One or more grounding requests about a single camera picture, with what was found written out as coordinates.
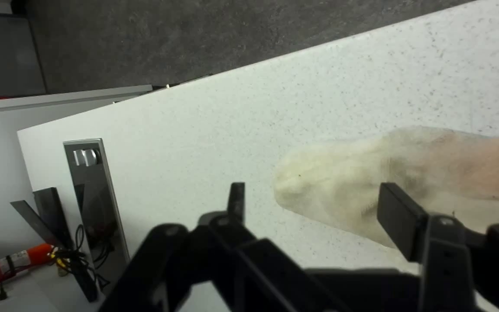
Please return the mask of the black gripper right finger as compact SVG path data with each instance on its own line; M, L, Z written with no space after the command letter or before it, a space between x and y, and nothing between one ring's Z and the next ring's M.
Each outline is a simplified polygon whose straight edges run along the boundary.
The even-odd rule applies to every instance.
M379 186L375 219L403 259L420 266L420 312L474 312L474 295L499 309L499 224L471 231L427 214L394 182Z

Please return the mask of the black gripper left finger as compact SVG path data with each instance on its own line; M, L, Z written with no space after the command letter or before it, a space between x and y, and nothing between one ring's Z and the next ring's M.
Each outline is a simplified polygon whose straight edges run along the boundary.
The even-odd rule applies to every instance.
M178 312L195 285L209 283L230 312L342 312L315 278L270 240L244 226L245 186L231 182L223 210L188 231L148 231L98 312Z

